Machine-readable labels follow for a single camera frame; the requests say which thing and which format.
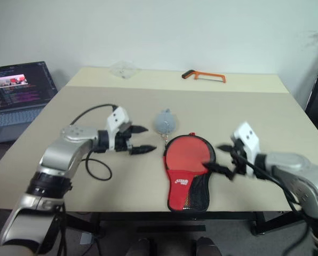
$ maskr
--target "beige tabletop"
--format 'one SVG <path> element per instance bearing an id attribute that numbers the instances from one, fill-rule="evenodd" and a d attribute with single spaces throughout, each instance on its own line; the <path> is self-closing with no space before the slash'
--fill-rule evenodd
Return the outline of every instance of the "beige tabletop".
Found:
<path id="1" fill-rule="evenodd" d="M 113 88 L 103 87 L 104 78 L 94 75 L 87 78 L 87 84 L 91 85 L 91 81 L 95 80 L 101 86 L 73 86 L 74 82 L 81 81 L 82 73 L 80 71 L 69 82 L 70 86 L 65 86 L 54 97 L 0 161 L 0 208 L 13 208 L 18 197 L 26 190 L 45 149 L 58 137 L 60 129 L 85 109 L 102 103 L 115 103 L 124 107 L 134 124 L 150 129 L 132 137 L 135 146 L 152 144 L 158 148 L 151 153 L 136 156 L 126 152 L 95 154 L 94 158 L 106 162 L 112 168 L 113 177 L 105 182 L 94 180 L 81 165 L 72 180 L 72 191 L 65 195 L 68 211 L 169 210 L 166 204 L 169 181 L 162 161 L 164 143 L 153 131 L 155 115 L 165 108 L 170 108 L 178 119 L 178 128 L 172 138 L 195 132 L 213 145 L 230 143 L 229 136 L 234 129 L 241 122 L 248 121 L 260 137 L 263 152 L 296 152 L 318 164 L 318 131 L 286 91 Z M 130 83 L 136 76 L 140 77 L 141 73 L 127 81 L 107 73 L 106 76 L 109 82 L 120 79 L 120 83 Z M 94 110 L 78 123 L 103 129 L 110 112 L 108 108 Z M 229 156 L 220 151 L 216 151 L 216 155 L 220 164 L 231 166 Z M 92 163 L 91 167 L 96 175 L 107 175 L 100 165 Z M 230 182 L 219 174 L 212 174 L 209 189 L 209 211 L 289 210 L 283 192 L 268 181 L 238 175 Z"/>

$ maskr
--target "floor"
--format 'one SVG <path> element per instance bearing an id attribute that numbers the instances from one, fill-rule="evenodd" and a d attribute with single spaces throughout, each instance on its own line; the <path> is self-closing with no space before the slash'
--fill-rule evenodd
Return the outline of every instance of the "floor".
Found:
<path id="1" fill-rule="evenodd" d="M 0 145 L 0 159 L 10 145 Z M 266 213 L 267 218 L 272 218 L 278 213 Z M 0 210 L 0 231 L 5 223 L 9 211 Z M 206 231 L 194 233 L 138 233 L 137 227 L 154 225 L 205 225 Z M 132 243 L 140 238 L 153 238 L 157 243 L 158 256 L 186 256 L 190 255 L 190 242 L 201 236 L 210 237 L 219 247 L 224 256 L 255 256 L 281 255 L 282 251 L 301 236 L 305 224 L 282 229 L 262 236 L 253 236 L 250 233 L 250 224 L 247 221 L 204 220 L 184 222 L 127 222 L 110 221 L 101 222 L 106 231 L 100 240 L 104 256 L 124 256 Z M 47 253 L 48 256 L 57 255 L 59 237 L 54 248 Z M 89 245 L 80 245 L 81 233 L 75 230 L 67 231 L 68 255 L 82 255 Z M 300 247 L 291 255 L 312 255 L 313 243 L 309 235 Z M 85 255 L 98 255 L 94 245 Z"/>

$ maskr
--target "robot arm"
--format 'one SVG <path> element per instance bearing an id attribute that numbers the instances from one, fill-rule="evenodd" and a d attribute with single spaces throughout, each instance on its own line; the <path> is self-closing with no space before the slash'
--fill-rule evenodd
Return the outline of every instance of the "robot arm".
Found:
<path id="1" fill-rule="evenodd" d="M 218 148 L 230 153 L 235 164 L 234 171 L 210 163 L 205 166 L 226 174 L 231 180 L 238 173 L 282 184 L 289 194 L 292 193 L 293 200 L 297 198 L 318 247 L 318 165 L 298 154 L 261 154 L 259 139 L 248 123 L 241 124 L 231 138 L 234 146 L 222 145 Z"/>
<path id="2" fill-rule="evenodd" d="M 132 133 L 147 131 L 131 125 L 126 111 L 117 107 L 107 119 L 106 129 L 69 125 L 45 151 L 26 192 L 12 210 L 0 234 L 0 255 L 43 254 L 52 248 L 59 231 L 64 194 L 71 190 L 71 179 L 82 157 L 107 150 L 143 154 L 156 147 L 133 147 Z"/>

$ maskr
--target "laptop screen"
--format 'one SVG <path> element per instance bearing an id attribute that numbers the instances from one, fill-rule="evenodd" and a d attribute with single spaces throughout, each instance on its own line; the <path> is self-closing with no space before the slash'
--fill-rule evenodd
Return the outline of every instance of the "laptop screen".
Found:
<path id="1" fill-rule="evenodd" d="M 43 105 L 56 93 L 44 61 L 0 67 L 0 110 Z"/>

